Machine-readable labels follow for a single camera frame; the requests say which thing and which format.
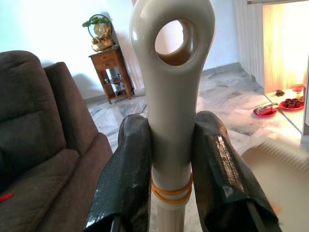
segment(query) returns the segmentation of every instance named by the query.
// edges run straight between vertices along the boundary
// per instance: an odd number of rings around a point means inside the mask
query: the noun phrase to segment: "orange rubber band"
[[[163,201],[165,203],[182,204],[182,203],[188,201],[190,196],[191,196],[192,183],[193,183],[193,177],[192,177],[192,173],[191,173],[190,181],[184,188],[182,188],[180,190],[176,190],[176,191],[165,191],[165,190],[159,189],[157,186],[155,186],[153,179],[152,179],[151,180],[151,191],[157,196],[157,198],[159,198],[161,201]],[[161,194],[167,195],[167,196],[176,196],[176,195],[180,195],[180,194],[182,194],[186,191],[188,191],[188,193],[185,195],[185,197],[182,198],[182,199],[179,199],[179,200],[170,200],[170,199],[166,199],[166,198],[161,196]]]

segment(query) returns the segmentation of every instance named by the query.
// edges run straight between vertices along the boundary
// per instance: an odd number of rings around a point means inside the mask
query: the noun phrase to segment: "golden pot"
[[[105,50],[106,48],[111,47],[112,45],[113,45],[113,41],[112,40],[105,40],[103,42],[100,42],[100,43],[97,43],[97,44],[93,44],[91,46],[92,46],[92,49],[95,52],[100,52],[100,51]]]

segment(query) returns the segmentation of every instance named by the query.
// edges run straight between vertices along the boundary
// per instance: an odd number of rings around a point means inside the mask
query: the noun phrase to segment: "wooden side table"
[[[120,47],[112,47],[89,57],[95,66],[109,104],[112,103],[113,99],[131,99],[131,95],[134,94],[133,87],[126,71]]]

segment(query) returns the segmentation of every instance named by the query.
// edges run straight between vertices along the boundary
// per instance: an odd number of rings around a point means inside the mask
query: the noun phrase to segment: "brown sofa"
[[[82,231],[111,155],[65,63],[0,53],[0,231]]]

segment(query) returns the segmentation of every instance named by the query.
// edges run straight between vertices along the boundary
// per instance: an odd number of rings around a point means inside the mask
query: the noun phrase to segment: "white pipe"
[[[173,20],[182,24],[184,42],[171,54],[158,54],[157,34]],[[130,35],[145,82],[153,181],[165,191],[182,189],[189,182],[197,89],[214,30],[209,0],[138,0],[134,7]],[[162,197],[178,200],[186,194]],[[153,197],[160,231],[183,231],[186,202],[171,204]]]

